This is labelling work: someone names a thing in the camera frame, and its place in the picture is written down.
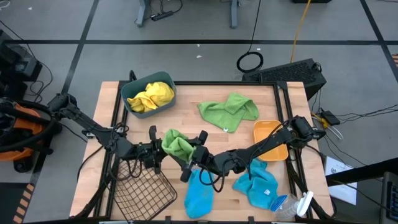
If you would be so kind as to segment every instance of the black wire basket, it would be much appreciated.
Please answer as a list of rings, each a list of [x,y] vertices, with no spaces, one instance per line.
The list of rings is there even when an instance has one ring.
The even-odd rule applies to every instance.
[[[140,168],[134,170],[139,175]],[[118,177],[129,175],[126,161],[119,165]],[[116,181],[114,200],[127,221],[151,220],[177,199],[177,192],[160,172],[142,169],[137,178]]]

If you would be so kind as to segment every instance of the wooden tabletop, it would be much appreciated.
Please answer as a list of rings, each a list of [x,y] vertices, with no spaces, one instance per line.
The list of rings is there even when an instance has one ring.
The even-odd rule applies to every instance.
[[[118,82],[103,82],[99,93],[98,102],[94,114],[94,120],[103,126],[110,126],[113,113],[114,101],[116,98]],[[293,115],[306,117],[312,125],[307,97],[302,83],[288,83],[290,103]],[[157,126],[157,137],[163,138],[164,133],[170,128],[179,130],[189,138],[199,135],[201,130],[208,132],[208,139],[205,146],[212,154],[221,153],[227,149],[246,148],[254,144],[253,126],[254,121],[242,121],[235,133],[225,133],[222,129],[204,121],[197,109],[197,104],[204,101],[226,101],[229,93],[240,93],[250,99],[259,109],[259,119],[278,120],[274,91],[271,86],[204,86],[204,85],[178,85],[177,103],[174,107],[157,113],[146,119],[137,119],[132,114],[127,117],[127,125],[130,127],[127,138],[131,142],[149,142],[148,130],[152,125]],[[283,92],[280,91],[280,98],[285,110]],[[121,120],[123,103],[119,111]],[[318,149],[316,141],[309,145]],[[85,158],[94,152],[98,147],[97,140],[89,140]],[[70,215],[75,215],[82,210],[86,203],[93,196],[98,188],[103,165],[105,151],[100,151],[91,158],[81,170],[77,183],[75,197],[73,199]],[[330,195],[326,184],[322,161],[316,152],[309,149],[302,151],[303,168],[307,180],[307,187],[314,192],[317,202],[328,213],[333,213]],[[284,161],[268,162],[267,170],[274,175],[278,181],[278,194],[289,194],[289,181]],[[184,199],[188,184],[179,181],[181,171],[177,163],[170,157],[166,157],[162,163],[162,172],[176,189],[178,197],[163,212],[160,212],[154,219],[164,220],[165,216],[171,216],[172,220],[189,220],[184,208]],[[201,220],[214,221],[247,221],[248,216],[253,216],[256,221],[274,221],[272,212],[262,210],[250,205],[248,198],[240,192],[232,189],[234,181],[242,174],[231,173],[227,176],[224,189],[221,193],[215,192],[213,209],[211,213],[201,217]],[[101,214],[104,214],[108,192],[104,193]],[[111,218],[113,220],[124,219],[120,209],[113,206]]]

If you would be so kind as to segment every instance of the black metal table frame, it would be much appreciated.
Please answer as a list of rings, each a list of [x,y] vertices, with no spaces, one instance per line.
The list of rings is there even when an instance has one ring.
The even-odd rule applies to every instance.
[[[132,81],[133,79],[135,79],[135,76],[130,76],[130,81]],[[118,91],[116,93],[116,101],[115,101],[115,105],[113,108],[113,115],[112,115],[112,120],[111,120],[111,126],[116,125],[116,123],[118,122],[118,113],[119,113],[119,108],[120,108],[120,102],[121,102],[121,88],[129,83],[130,81],[119,81],[119,85],[118,85]],[[284,100],[285,100],[285,105],[286,105],[286,110],[287,110],[287,116],[288,119],[293,118],[293,112],[292,112],[292,107],[290,105],[290,98],[289,98],[289,93],[287,91],[287,83],[286,82],[241,82],[241,81],[175,81],[174,82],[176,85],[252,85],[252,86],[272,86],[274,89],[274,96],[275,96],[275,103],[276,103],[276,108],[277,108],[277,114],[278,114],[278,120],[280,122],[284,121],[284,116],[282,113],[282,105],[280,103],[280,96],[279,96],[279,89],[283,90],[284,93]],[[123,114],[122,114],[122,123],[126,123],[127,121],[127,110],[124,108],[123,109]],[[303,181],[303,183],[305,184],[305,186],[307,186],[307,183],[305,181],[305,174],[304,174],[304,169],[303,169],[303,164],[302,164],[302,159],[299,155],[298,151],[294,151],[294,156],[296,158],[296,163],[297,163],[297,170],[298,170],[298,174],[300,176],[300,179]],[[103,162],[103,168],[101,171],[101,178],[99,180],[99,183],[101,184],[103,179],[106,176],[106,171],[108,170],[108,167],[111,164],[111,157],[109,152],[107,151],[104,157],[104,162]],[[296,191],[296,186],[294,181],[292,180],[292,178],[289,176],[289,187],[290,187],[290,192],[292,194],[294,194],[295,196],[297,196],[297,191]],[[116,188],[116,183],[115,181],[111,181],[111,185],[110,185],[110,192],[109,192],[109,197],[108,197],[108,201],[106,202],[106,213],[105,216],[109,217],[111,216],[111,211],[112,211],[112,206],[113,206],[113,197],[114,197],[114,191]],[[100,216],[100,208],[101,208],[101,203],[102,200],[99,200],[95,209],[94,209],[94,217],[98,217]],[[312,215],[312,210],[308,209],[307,213],[307,218],[312,219],[313,215]]]

